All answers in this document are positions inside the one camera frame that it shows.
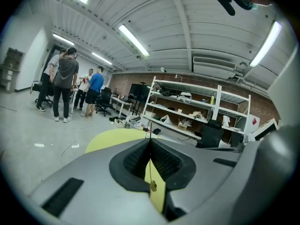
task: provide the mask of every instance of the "blue t-shirt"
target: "blue t-shirt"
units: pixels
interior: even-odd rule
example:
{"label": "blue t-shirt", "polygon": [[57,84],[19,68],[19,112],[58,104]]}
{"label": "blue t-shirt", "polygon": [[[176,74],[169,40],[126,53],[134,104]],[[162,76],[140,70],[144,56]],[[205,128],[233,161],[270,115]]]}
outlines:
{"label": "blue t-shirt", "polygon": [[96,73],[92,76],[90,83],[90,89],[100,92],[101,87],[103,86],[103,76],[100,73]]}

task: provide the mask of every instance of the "jeans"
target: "jeans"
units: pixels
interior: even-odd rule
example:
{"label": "jeans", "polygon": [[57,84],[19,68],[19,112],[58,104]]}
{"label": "jeans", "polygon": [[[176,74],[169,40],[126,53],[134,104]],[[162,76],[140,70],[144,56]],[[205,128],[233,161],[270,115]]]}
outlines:
{"label": "jeans", "polygon": [[62,100],[64,101],[64,118],[69,116],[69,99],[70,99],[70,88],[61,88],[54,86],[54,98],[53,98],[53,112],[55,117],[59,117],[58,102],[60,101],[60,94],[62,93]]}
{"label": "jeans", "polygon": [[86,92],[84,92],[82,90],[78,90],[78,92],[76,94],[76,99],[75,99],[75,102],[74,102],[74,107],[78,106],[78,101],[79,101],[80,96],[81,96],[81,100],[80,100],[79,107],[81,107],[81,108],[83,107],[83,103],[84,103],[84,100],[85,100]]}
{"label": "jeans", "polygon": [[42,88],[41,91],[39,92],[39,96],[37,99],[37,107],[40,107],[42,105],[42,102],[44,101],[47,91],[48,91],[48,85],[50,83],[50,76],[46,73],[42,74]]}

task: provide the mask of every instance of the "metal shelving unit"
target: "metal shelving unit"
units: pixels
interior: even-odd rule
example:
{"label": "metal shelving unit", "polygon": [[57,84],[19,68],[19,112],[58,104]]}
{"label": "metal shelving unit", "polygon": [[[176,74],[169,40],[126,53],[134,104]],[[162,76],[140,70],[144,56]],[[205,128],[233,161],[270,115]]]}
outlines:
{"label": "metal shelving unit", "polygon": [[[165,97],[162,94],[160,94],[159,92],[153,91],[153,87],[155,85],[155,83],[158,83],[160,87],[163,87],[165,89],[170,89],[170,90],[178,90],[178,91],[184,91],[184,92],[190,92],[190,93],[194,93],[194,94],[199,94],[199,95],[204,95],[204,96],[208,96],[211,97],[212,95],[215,96],[215,104],[211,105],[208,103],[204,103],[201,101],[197,101],[192,99],[190,103],[188,103],[188,105],[191,106],[195,106],[195,107],[199,107],[199,108],[203,108],[203,109],[207,109],[209,111],[212,112],[212,116],[211,119],[216,120],[218,114],[222,114],[222,115],[226,115],[228,117],[233,117],[236,119],[235,124],[237,124],[237,121],[239,121],[240,119],[245,119],[247,121],[249,113],[250,113],[250,101],[251,101],[251,96],[249,95],[249,97],[242,97],[240,95],[236,95],[230,92],[226,92],[226,91],[222,91],[222,86],[218,85],[218,88],[209,88],[209,87],[204,87],[204,86],[200,86],[200,85],[195,85],[195,84],[189,84],[189,83],[182,83],[182,82],[173,82],[173,81],[165,81],[165,80],[156,80],[156,77],[154,77],[149,94],[148,94],[148,98],[146,101],[146,105],[144,107],[144,111],[142,113],[143,117],[147,118],[148,120],[151,120],[157,124],[160,124],[162,126],[165,126],[169,129],[175,130],[177,132],[180,132],[182,134],[185,134],[189,137],[195,138],[195,139],[200,139],[200,137],[194,135],[192,132],[190,131],[183,131],[177,128],[176,125],[171,125],[171,124],[165,124],[159,120],[155,120],[153,118],[147,117],[145,116],[145,111],[147,106],[151,106],[152,108],[157,108],[157,109],[162,109],[165,110],[169,113],[174,113],[177,114],[179,116],[183,116],[192,120],[196,120],[202,123],[207,123],[206,120],[202,120],[202,119],[198,119],[192,116],[189,116],[187,114],[181,113],[181,112],[177,112],[177,111],[173,111],[170,110],[164,106],[161,105],[157,105],[157,104],[151,104],[149,103],[149,98],[153,95],[157,96],[158,98],[162,98],[162,99],[167,99],[167,100],[171,100],[174,102],[178,102],[178,103],[183,103],[179,100],[177,100],[176,96],[168,96]],[[248,102],[248,108],[245,111],[245,113],[241,113],[238,111],[234,111],[228,108],[224,108],[224,107],[220,107],[220,101],[226,101],[229,103],[234,103],[237,104],[239,106],[240,103],[243,102]],[[229,130],[232,132],[236,132],[239,134],[244,134],[244,131],[246,130],[246,126],[247,123],[245,122],[245,126],[244,127],[239,127],[241,130],[239,130],[238,128],[234,128],[234,127],[225,127],[222,126],[223,129],[225,130]]]}

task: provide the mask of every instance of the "air conditioner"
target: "air conditioner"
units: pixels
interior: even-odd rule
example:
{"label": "air conditioner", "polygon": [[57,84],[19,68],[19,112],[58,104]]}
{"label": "air conditioner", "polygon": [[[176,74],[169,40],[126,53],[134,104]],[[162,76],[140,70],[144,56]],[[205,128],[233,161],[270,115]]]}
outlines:
{"label": "air conditioner", "polygon": [[219,69],[216,67],[202,66],[197,64],[194,64],[194,73],[209,76],[209,77],[220,78],[223,80],[233,78],[236,75],[236,73],[233,71]]}
{"label": "air conditioner", "polygon": [[228,62],[220,59],[214,59],[214,58],[197,57],[197,56],[193,57],[193,63],[194,65],[214,67],[214,68],[224,69],[228,71],[234,71],[236,66],[232,62]]}

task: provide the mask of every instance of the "white t-shirt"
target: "white t-shirt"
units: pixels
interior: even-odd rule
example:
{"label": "white t-shirt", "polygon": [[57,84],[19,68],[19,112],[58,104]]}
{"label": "white t-shirt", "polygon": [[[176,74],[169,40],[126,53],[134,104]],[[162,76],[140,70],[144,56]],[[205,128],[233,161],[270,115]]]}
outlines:
{"label": "white t-shirt", "polygon": [[58,61],[60,59],[60,56],[59,55],[55,55],[51,58],[51,60],[48,62],[48,65],[44,71],[44,73],[48,74],[50,76],[50,64],[52,64],[54,66],[53,68],[53,75],[55,76],[56,73],[57,73],[57,69],[58,69]]}
{"label": "white t-shirt", "polygon": [[[80,77],[88,77],[89,80],[92,78],[92,76],[89,76],[88,74],[84,74],[84,75],[82,75]],[[88,83],[89,83],[88,80],[83,79],[82,82],[81,82],[81,84],[80,84],[80,86],[79,86],[79,90],[82,90],[82,91],[85,90],[86,87],[88,86]]]}

